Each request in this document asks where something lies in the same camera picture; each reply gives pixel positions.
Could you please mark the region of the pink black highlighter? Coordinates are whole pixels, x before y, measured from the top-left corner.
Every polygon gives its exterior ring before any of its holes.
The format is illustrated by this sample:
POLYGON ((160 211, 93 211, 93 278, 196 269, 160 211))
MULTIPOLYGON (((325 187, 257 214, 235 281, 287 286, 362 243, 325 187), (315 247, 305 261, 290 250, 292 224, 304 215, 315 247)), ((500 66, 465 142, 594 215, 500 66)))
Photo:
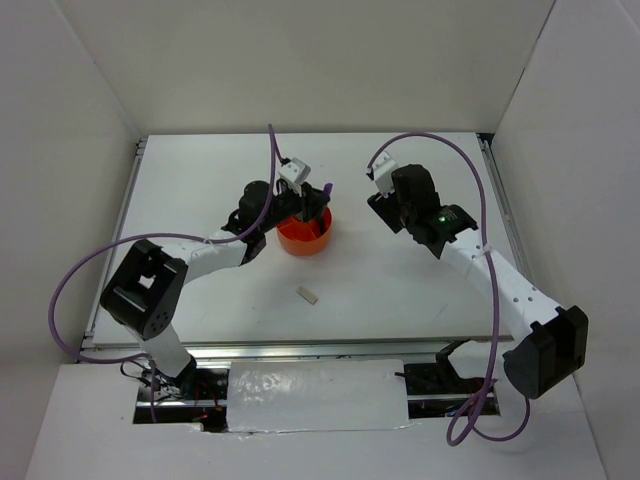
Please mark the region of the pink black highlighter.
POLYGON ((316 221, 316 224, 317 224, 318 235, 323 236, 327 231, 324 215, 323 214, 318 215, 314 218, 314 220, 316 221))

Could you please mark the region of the beige eraser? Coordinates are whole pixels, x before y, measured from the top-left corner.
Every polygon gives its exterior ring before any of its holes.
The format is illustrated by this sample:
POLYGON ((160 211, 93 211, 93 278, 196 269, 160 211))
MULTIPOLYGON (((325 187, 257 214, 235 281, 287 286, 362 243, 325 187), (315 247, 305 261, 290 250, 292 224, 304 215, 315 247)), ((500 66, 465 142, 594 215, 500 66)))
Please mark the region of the beige eraser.
POLYGON ((304 286, 298 287, 296 293, 311 305, 315 305, 318 301, 318 297, 304 286))

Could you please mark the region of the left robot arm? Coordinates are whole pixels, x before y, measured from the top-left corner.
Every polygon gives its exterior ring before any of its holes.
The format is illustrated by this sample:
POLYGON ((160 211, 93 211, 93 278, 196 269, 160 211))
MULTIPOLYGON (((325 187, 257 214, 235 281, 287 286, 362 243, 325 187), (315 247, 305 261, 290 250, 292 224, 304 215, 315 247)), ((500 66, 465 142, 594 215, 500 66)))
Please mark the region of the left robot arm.
POLYGON ((204 377, 181 343, 172 320, 183 288, 216 271, 251 262, 266 246, 266 233, 292 217, 321 222, 333 185, 316 189, 305 182, 298 191, 265 181, 245 188, 222 229, 205 242, 161 247, 136 241, 103 290, 100 305, 136 338, 162 377, 163 389, 176 399, 193 394, 204 377))

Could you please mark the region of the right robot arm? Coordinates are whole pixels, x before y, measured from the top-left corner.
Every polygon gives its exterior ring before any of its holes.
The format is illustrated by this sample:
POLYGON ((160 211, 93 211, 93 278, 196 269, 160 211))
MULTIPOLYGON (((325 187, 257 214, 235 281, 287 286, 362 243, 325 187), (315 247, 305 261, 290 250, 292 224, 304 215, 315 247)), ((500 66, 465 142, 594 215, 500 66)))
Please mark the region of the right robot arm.
POLYGON ((461 274, 491 304, 515 340, 504 370, 528 399, 537 399, 585 362, 589 320, 577 306, 563 308, 531 284, 493 247, 458 205, 443 205, 421 165, 381 160, 368 172, 378 189, 367 203, 395 233, 405 230, 461 274))

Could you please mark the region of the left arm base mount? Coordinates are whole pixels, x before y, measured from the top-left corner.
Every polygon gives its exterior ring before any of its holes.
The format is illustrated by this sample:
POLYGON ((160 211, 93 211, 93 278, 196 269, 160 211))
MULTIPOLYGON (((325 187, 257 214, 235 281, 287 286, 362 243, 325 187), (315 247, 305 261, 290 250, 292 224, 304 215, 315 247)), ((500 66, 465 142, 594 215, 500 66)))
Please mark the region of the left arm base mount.
POLYGON ((147 361, 132 360, 121 363, 119 371, 138 387, 135 424, 193 424, 210 433, 228 429, 228 368, 201 368, 192 360, 171 378, 147 361))

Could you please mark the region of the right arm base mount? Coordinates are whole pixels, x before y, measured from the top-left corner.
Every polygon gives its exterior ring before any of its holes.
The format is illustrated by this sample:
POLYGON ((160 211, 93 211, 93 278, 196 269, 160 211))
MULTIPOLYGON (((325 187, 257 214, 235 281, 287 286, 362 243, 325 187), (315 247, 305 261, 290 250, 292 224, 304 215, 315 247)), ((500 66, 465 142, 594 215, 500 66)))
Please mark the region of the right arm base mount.
POLYGON ((396 377, 405 383, 410 419, 453 417, 472 394, 479 392, 484 375, 461 377, 450 356, 469 340, 448 344, 430 363, 405 364, 396 377))

